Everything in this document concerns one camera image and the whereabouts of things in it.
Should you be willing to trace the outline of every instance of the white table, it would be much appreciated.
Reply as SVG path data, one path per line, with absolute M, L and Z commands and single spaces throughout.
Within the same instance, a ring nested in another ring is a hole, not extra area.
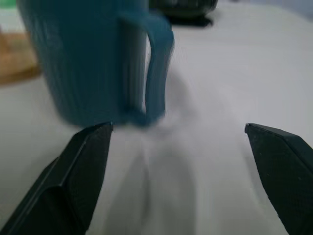
M 287 234 L 244 126 L 284 129 L 313 146 L 313 24 L 271 6 L 219 4 L 212 16 L 213 28 L 174 27 L 165 119 L 114 130 L 89 235 L 138 234 L 144 167 L 153 199 L 142 234 Z M 15 11 L 1 10 L 3 19 L 5 30 L 23 29 Z M 0 88 L 0 110 L 2 227 L 79 129 L 59 118 L 42 78 Z

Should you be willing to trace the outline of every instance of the table surface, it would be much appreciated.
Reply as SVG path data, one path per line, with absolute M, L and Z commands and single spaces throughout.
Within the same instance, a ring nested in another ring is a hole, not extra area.
M 211 16 L 212 28 L 173 29 L 165 118 L 148 129 L 115 128 L 88 234 L 138 234 L 146 187 L 142 234 L 287 234 L 244 126 L 284 129 L 313 145 L 313 24 L 249 4 L 219 4 Z M 0 22 L 23 30 L 16 10 L 0 10 Z M 1 228 L 80 129 L 60 119 L 42 77 L 1 87 L 0 110 Z

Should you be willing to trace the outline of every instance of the mug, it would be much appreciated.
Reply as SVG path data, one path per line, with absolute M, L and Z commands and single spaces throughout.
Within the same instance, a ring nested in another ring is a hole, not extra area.
M 148 0 L 17 0 L 17 6 L 64 119 L 83 127 L 149 125 L 164 115 L 174 36 L 165 18 L 149 13 Z

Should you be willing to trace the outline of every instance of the wooden coaster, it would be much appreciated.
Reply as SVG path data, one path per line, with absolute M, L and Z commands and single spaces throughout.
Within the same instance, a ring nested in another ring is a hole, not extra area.
M 27 34 L 0 32 L 0 85 L 34 78 L 40 72 Z

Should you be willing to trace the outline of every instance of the dark object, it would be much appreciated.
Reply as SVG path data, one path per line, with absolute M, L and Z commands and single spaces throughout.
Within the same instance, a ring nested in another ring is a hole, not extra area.
M 263 187 L 290 235 L 313 235 L 313 150 L 299 136 L 247 124 Z
M 198 17 L 187 18 L 187 19 L 168 16 L 167 19 L 169 20 L 169 22 L 171 22 L 171 24 L 184 25 L 184 26 L 206 27 L 208 25 L 213 26 L 214 24 L 213 20 L 206 16 L 198 16 Z
M 205 15 L 216 8 L 218 0 L 150 0 L 149 7 L 162 11 L 172 24 L 207 26 L 213 20 Z
M 0 235 L 84 235 L 102 187 L 112 126 L 85 129 L 48 165 Z

